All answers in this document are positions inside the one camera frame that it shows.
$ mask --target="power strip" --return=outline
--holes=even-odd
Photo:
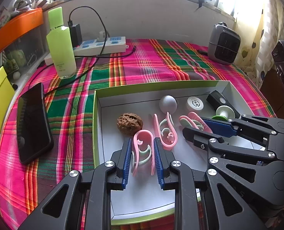
[[[80,56],[80,55],[99,55],[102,47],[104,45],[104,42],[98,42],[97,40],[88,40],[83,41],[79,47],[74,47],[74,55]],[[107,42],[103,51],[103,54],[108,53],[124,53],[126,52],[126,49],[128,46],[126,45],[126,38],[123,37],[111,37],[107,38]],[[45,63],[46,65],[53,64],[53,59],[50,55],[50,53],[45,57]]]

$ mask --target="plaid tablecloth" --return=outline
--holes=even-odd
[[[174,80],[230,80],[255,115],[275,116],[269,103],[236,66],[225,66],[200,55],[206,47],[162,40],[127,40],[129,53],[100,59],[80,80],[45,97],[54,148],[24,166],[20,164],[16,141],[17,102],[2,131],[0,141],[0,212],[6,223],[17,229],[38,203],[71,170],[94,169],[92,153],[92,111],[94,89],[117,85]],[[95,59],[77,60],[77,75]],[[62,85],[54,66],[44,70],[32,83],[42,82],[45,92]],[[113,229],[173,229],[174,216]]]

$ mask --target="portable speaker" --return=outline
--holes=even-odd
[[[230,65],[234,62],[240,47],[241,38],[227,24],[214,26],[209,40],[208,57],[218,63]]]

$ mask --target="white wall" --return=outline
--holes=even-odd
[[[234,27],[231,18],[187,0],[72,0],[59,6],[63,8],[64,25],[72,9],[87,5],[102,17],[111,36],[131,39],[163,39],[189,42],[207,46],[212,28],[219,22]],[[44,12],[46,34],[49,32],[48,16]],[[90,9],[80,8],[71,15],[79,23],[83,40],[96,39],[103,27]]]

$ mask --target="phone screen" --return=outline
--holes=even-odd
[[[39,83],[18,100],[17,143],[23,164],[39,157],[52,144],[43,96],[43,84]]]

